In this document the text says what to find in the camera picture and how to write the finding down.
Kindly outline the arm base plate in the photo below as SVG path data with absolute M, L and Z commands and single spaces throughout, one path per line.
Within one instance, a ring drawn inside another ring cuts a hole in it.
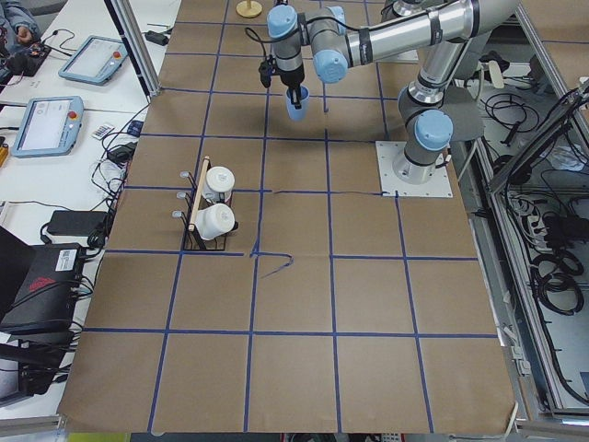
M 417 166 L 405 156 L 405 142 L 376 141 L 381 193 L 386 197 L 452 198 L 446 158 L 442 152 L 432 165 Z
M 416 50 L 409 50 L 391 56 L 393 63 L 403 64 L 417 64 L 419 62 L 419 55 Z

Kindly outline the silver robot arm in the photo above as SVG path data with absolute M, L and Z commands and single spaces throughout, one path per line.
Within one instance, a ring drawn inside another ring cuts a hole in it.
M 388 1 L 380 23 L 354 28 L 340 6 L 307 13 L 278 1 L 266 23 L 271 51 L 260 64 L 260 81 L 268 87 L 278 76 L 286 87 L 291 119 L 306 115 L 302 50 L 311 51 L 317 78 L 336 84 L 358 66 L 389 64 L 415 51 L 420 67 L 398 94 L 398 112 L 406 127 L 406 144 L 394 156 L 395 175 L 410 184 L 427 182 L 439 156 L 456 140 L 456 125 L 446 91 L 470 47 L 483 42 L 514 13 L 516 1 Z

